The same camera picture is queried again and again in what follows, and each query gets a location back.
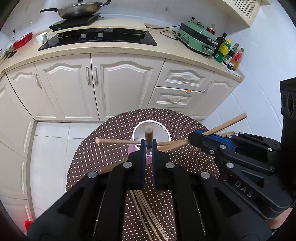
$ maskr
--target cutting board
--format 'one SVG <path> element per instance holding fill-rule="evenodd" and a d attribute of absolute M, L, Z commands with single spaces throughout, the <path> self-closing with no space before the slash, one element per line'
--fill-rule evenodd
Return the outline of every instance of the cutting board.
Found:
<path fill-rule="evenodd" d="M 47 37 L 51 38 L 52 36 L 59 33 L 64 33 L 67 31 L 73 31 L 73 30 L 79 30 L 79 29 L 86 29 L 86 28 L 127 28 L 127 29 L 147 31 L 145 24 L 140 20 L 125 19 L 125 18 L 109 18 L 109 19 L 99 18 L 97 21 L 93 22 L 91 25 L 67 28 L 67 29 L 58 30 L 55 32 L 49 32 L 47 34 Z"/>

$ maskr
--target wooden stick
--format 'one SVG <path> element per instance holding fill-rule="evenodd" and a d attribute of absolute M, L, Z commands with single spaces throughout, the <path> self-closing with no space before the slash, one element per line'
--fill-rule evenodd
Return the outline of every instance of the wooden stick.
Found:
<path fill-rule="evenodd" d="M 245 118 L 247 118 L 247 114 L 242 113 L 241 115 L 239 115 L 239 116 L 237 116 L 237 117 L 223 123 L 222 125 L 219 125 L 219 126 L 213 128 L 213 129 L 210 129 L 209 131 L 206 131 L 203 134 L 206 135 L 206 136 L 209 136 L 209 135 L 214 134 L 215 132 L 221 131 L 221 130 L 223 130 L 223 129 L 225 129 L 225 128 L 227 128 L 227 127 L 229 127 L 229 126 L 231 126 L 231 125 L 233 125 L 233 124 L 235 124 L 235 123 L 237 123 L 237 122 L 239 122 L 239 121 L 241 121 L 241 120 L 243 120 Z"/>
<path fill-rule="evenodd" d="M 215 132 L 219 132 L 243 119 L 245 119 L 247 117 L 247 114 L 246 113 L 242 113 L 241 115 L 213 128 L 213 129 L 210 129 L 206 132 L 203 133 L 203 135 L 206 135 L 206 136 L 209 136 L 211 134 L 214 134 Z M 169 151 L 169 150 L 172 150 L 172 149 L 175 149 L 175 148 L 178 148 L 178 147 L 181 147 L 181 146 L 184 146 L 184 145 L 187 145 L 189 144 L 189 140 L 185 139 L 184 142 L 180 142 L 180 143 L 176 143 L 174 144 L 174 141 L 172 142 L 172 144 L 170 145 L 167 145 L 167 146 L 164 146 L 164 147 L 160 147 L 159 148 L 159 151 L 163 151 L 163 152 L 166 152 L 166 151 Z"/>
<path fill-rule="evenodd" d="M 222 136 L 222 137 L 226 137 L 227 135 L 234 135 L 234 134 L 235 134 L 234 131 L 230 131 L 230 132 L 220 133 L 220 134 L 217 134 L 217 135 Z"/>
<path fill-rule="evenodd" d="M 152 224 L 152 222 L 151 222 L 151 220 L 150 220 L 150 218 L 149 218 L 149 216 L 148 216 L 148 214 L 147 214 L 147 212 L 146 212 L 146 210 L 145 210 L 145 208 L 144 208 L 144 206 L 142 204 L 142 197 L 138 195 L 138 193 L 137 193 L 136 190 L 135 190 L 135 196 L 136 196 L 136 198 L 137 198 L 137 200 L 138 200 L 138 202 L 140 204 L 140 207 L 141 207 L 141 209 L 142 209 L 142 211 L 143 211 L 143 213 L 144 213 L 144 215 L 145 215 L 148 223 L 150 224 L 150 227 L 152 228 L 152 230 L 155 233 L 155 235 L 158 238 L 158 240 L 161 241 L 161 238 L 159 237 L 158 232 L 155 230 L 155 228 L 154 228 L 154 226 L 153 226 L 153 224 Z"/>
<path fill-rule="evenodd" d="M 113 144 L 113 143 L 120 143 L 120 144 L 136 144 L 136 145 L 141 145 L 140 141 L 131 141 L 131 140 L 117 140 L 117 139 L 104 139 L 104 138 L 96 138 L 96 144 L 99 143 L 108 143 L 108 144 Z M 158 142 L 157 145 L 158 146 L 165 146 L 170 144 L 170 141 L 166 141 L 166 142 Z"/>
<path fill-rule="evenodd" d="M 149 206 L 149 204 L 148 204 L 148 202 L 147 202 L 147 200 L 146 200 L 146 198 L 145 198 L 145 196 L 144 196 L 142 190 L 138 191 L 138 194 L 139 194 L 139 196 L 142 196 L 142 201 L 144 201 L 144 202 L 143 202 L 144 207 L 147 209 L 148 214 L 150 215 L 150 217 L 151 217 L 152 221 L 154 222 L 154 224 L 156 225 L 157 229 L 158 229 L 159 232 L 162 234 L 162 236 L 164 237 L 164 239 L 165 239 L 166 241 L 168 241 L 168 240 L 169 240 L 168 235 L 167 235 L 166 232 L 163 230 L 163 228 L 162 228 L 162 226 L 160 225 L 159 221 L 157 220 L 157 218 L 155 217 L 154 213 L 152 212 L 152 210 L 151 210 L 151 208 L 150 208 L 150 206 Z"/>
<path fill-rule="evenodd" d="M 152 148 L 152 141 L 153 141 L 153 128 L 151 125 L 145 126 L 145 140 L 147 146 L 146 154 L 150 154 Z"/>
<path fill-rule="evenodd" d="M 134 194 L 133 194 L 133 190 L 130 190 L 130 193 L 131 193 L 131 197 L 132 197 L 132 199 L 133 199 L 133 202 L 134 202 L 134 204 L 135 204 L 135 206 L 136 206 L 136 209 L 137 209 L 137 211 L 138 211 L 138 214 L 139 214 L 139 216 L 140 216 L 140 219 L 141 219 L 141 221 L 142 221 L 142 224 L 143 224 L 143 226 L 144 226 L 144 228 L 145 228 L 145 230 L 146 230 L 146 233 L 148 234 L 148 237 L 149 237 L 150 241 L 153 241 L 153 239 L 152 239 L 152 237 L 151 237 L 151 235 L 150 235 L 150 233 L 149 233 L 149 231 L 148 231 L 148 228 L 147 228 L 147 226 L 146 226 L 146 224 L 145 224 L 145 221 L 144 221 L 144 219 L 143 219 L 143 217 L 142 217 L 141 211 L 140 211 L 140 209 L 139 209 L 139 206 L 138 206 L 137 201 L 136 201 L 136 199 L 135 199 L 135 196 L 134 196 Z"/>

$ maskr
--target white cabinet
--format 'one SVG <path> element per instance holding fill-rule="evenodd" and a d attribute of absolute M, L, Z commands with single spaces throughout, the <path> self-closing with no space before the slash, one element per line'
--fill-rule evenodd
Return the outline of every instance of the white cabinet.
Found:
<path fill-rule="evenodd" d="M 0 141 L 27 158 L 33 117 L 18 99 L 6 75 L 0 79 Z"/>
<path fill-rule="evenodd" d="M 156 86 L 201 91 L 214 72 L 172 60 L 165 60 Z"/>
<path fill-rule="evenodd" d="M 35 62 L 43 87 L 63 121 L 98 121 L 90 54 Z"/>
<path fill-rule="evenodd" d="M 205 88 L 201 91 L 198 99 L 188 115 L 197 120 L 207 118 L 235 89 L 239 83 L 215 73 Z"/>
<path fill-rule="evenodd" d="M 265 4 L 270 4 L 270 0 L 263 1 Z M 261 0 L 214 0 L 218 9 L 248 26 L 253 24 L 261 2 Z"/>
<path fill-rule="evenodd" d="M 196 105 L 200 92 L 187 92 L 182 89 L 155 87 L 149 102 L 149 107 L 172 109 L 183 114 Z"/>
<path fill-rule="evenodd" d="M 34 63 L 8 71 L 7 76 L 19 99 L 35 120 L 59 119 Z"/>
<path fill-rule="evenodd" d="M 0 142 L 0 196 L 28 199 L 27 159 Z"/>
<path fill-rule="evenodd" d="M 130 54 L 91 54 L 100 120 L 147 108 L 163 62 Z"/>
<path fill-rule="evenodd" d="M 27 233 L 25 221 L 33 221 L 28 200 L 7 198 L 3 196 L 0 196 L 0 200 L 15 224 L 20 230 Z"/>

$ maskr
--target green appliance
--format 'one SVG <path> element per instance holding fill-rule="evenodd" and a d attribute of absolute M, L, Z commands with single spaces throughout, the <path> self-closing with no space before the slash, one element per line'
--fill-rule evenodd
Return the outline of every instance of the green appliance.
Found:
<path fill-rule="evenodd" d="M 194 52 L 212 55 L 218 43 L 215 36 L 192 22 L 181 23 L 177 38 Z"/>

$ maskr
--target round table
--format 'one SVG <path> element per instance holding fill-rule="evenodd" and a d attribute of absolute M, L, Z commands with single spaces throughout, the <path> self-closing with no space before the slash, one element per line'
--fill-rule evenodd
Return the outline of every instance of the round table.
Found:
<path fill-rule="evenodd" d="M 168 129 L 172 141 L 185 139 L 189 133 L 196 129 L 207 130 L 198 121 L 166 109 L 134 110 L 110 118 L 85 138 L 77 148 L 67 175 L 66 191 L 88 172 L 100 172 L 105 165 L 120 163 L 127 156 L 128 145 L 96 144 L 96 138 L 129 140 L 134 127 L 145 120 L 154 120 L 162 123 Z M 219 176 L 214 158 L 190 144 L 173 149 L 168 153 L 172 162 L 183 166 L 189 172 L 201 173 L 206 171 L 215 177 Z M 169 236 L 169 240 L 176 240 L 172 193 L 170 190 L 158 191 L 154 189 L 152 164 L 146 166 L 143 193 L 159 223 Z M 145 216 L 143 218 L 152 239 L 157 241 L 158 239 Z M 127 191 L 126 195 L 123 240 L 149 240 L 129 191 Z"/>

